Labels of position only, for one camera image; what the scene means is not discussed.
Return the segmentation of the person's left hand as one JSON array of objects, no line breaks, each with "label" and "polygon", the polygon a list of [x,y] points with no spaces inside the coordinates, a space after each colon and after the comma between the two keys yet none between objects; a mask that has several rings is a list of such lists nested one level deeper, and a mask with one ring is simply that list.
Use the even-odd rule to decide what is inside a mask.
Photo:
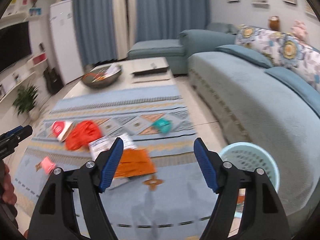
[{"label": "person's left hand", "polygon": [[11,182],[11,176],[9,174],[10,170],[7,164],[3,164],[3,168],[4,168],[4,178],[3,178],[2,186],[3,186],[4,192],[2,193],[1,198],[3,202],[14,206],[17,202],[17,196],[14,193],[15,188]]}]

